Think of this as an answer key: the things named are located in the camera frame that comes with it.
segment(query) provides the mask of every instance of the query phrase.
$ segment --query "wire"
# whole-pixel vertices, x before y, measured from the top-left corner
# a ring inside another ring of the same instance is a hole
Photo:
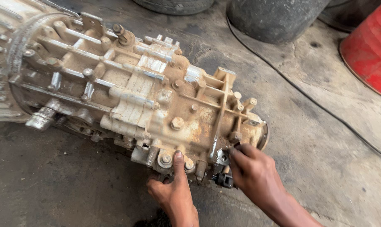
[[[247,44],[245,44],[234,32],[233,27],[230,23],[230,20],[227,17],[227,24],[230,28],[231,33],[234,35],[234,37],[243,45],[245,46],[249,51],[251,51],[253,54],[258,56],[260,59],[262,59],[266,64],[268,64],[270,67],[272,67],[283,79],[285,79],[290,85],[292,85],[295,89],[297,89],[302,95],[304,95],[306,98],[308,98],[310,101],[312,101],[315,105],[317,105],[319,108],[323,109],[325,112],[329,113],[329,115],[333,116],[336,120],[340,121],[342,124],[344,124],[347,128],[349,128],[350,131],[352,131],[357,137],[359,137],[363,142],[365,142],[369,147],[371,147],[373,150],[381,154],[381,151],[375,147],[372,143],[370,143],[365,137],[363,137],[356,129],[354,129],[352,126],[350,126],[346,121],[341,119],[340,117],[336,116],[334,113],[332,113],[329,109],[325,108],[321,104],[319,104],[315,99],[313,99],[311,96],[309,96],[305,91],[303,91],[299,86],[297,86],[295,83],[293,83],[287,76],[285,76],[280,70],[278,70],[273,64],[271,64],[267,59],[265,59],[261,54],[254,51],[252,48],[250,48]]]

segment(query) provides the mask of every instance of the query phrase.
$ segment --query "concrete floor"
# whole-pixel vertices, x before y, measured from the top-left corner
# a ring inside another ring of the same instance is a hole
[[[258,98],[255,113],[271,124],[265,153],[300,204],[326,226],[381,226],[381,157],[239,44],[226,25],[225,1],[186,17],[130,0],[55,2],[109,26],[122,23],[137,37],[171,37],[210,74],[217,66],[237,72],[233,90]],[[315,21],[291,44],[239,35],[381,149],[381,97],[341,61],[337,45],[347,34]],[[55,128],[39,133],[0,123],[0,227],[130,227],[159,218],[144,185],[148,170],[122,152]],[[274,225],[241,191],[198,185],[191,191],[201,226]]]

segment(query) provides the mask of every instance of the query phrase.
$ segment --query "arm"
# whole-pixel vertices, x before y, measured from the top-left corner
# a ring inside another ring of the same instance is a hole
[[[281,227],[322,227],[284,188],[273,158],[250,144],[230,150],[233,180]]]
[[[147,181],[148,193],[160,204],[173,227],[199,227],[199,217],[193,205],[184,166],[182,153],[176,151],[173,182],[168,183],[168,179],[158,181],[158,176],[153,174]]]

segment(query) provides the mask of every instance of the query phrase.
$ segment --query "red barrel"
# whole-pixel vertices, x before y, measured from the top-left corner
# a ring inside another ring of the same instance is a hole
[[[381,95],[381,5],[339,47],[352,73]]]

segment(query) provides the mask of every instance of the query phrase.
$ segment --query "tire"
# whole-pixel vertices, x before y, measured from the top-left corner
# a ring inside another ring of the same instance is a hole
[[[133,0],[144,8],[168,15],[190,15],[209,8],[214,0]]]

